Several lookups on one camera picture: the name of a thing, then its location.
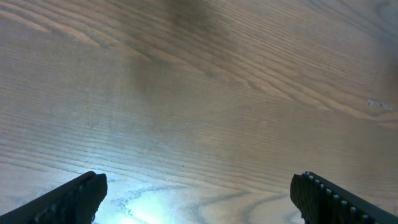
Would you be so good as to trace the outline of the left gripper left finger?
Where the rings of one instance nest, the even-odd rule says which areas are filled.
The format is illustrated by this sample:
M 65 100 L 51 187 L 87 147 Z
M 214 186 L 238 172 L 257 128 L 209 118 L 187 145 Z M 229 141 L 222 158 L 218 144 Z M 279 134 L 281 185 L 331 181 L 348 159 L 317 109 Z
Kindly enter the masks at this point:
M 107 189 L 106 175 L 89 171 L 1 215 L 1 223 L 91 224 Z

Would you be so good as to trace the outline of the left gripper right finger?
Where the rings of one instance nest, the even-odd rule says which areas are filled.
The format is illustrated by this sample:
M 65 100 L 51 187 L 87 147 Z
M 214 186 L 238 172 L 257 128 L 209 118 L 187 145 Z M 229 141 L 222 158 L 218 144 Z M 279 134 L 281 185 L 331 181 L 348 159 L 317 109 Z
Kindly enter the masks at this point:
M 397 224 L 397 216 L 309 171 L 292 177 L 290 199 L 309 224 Z

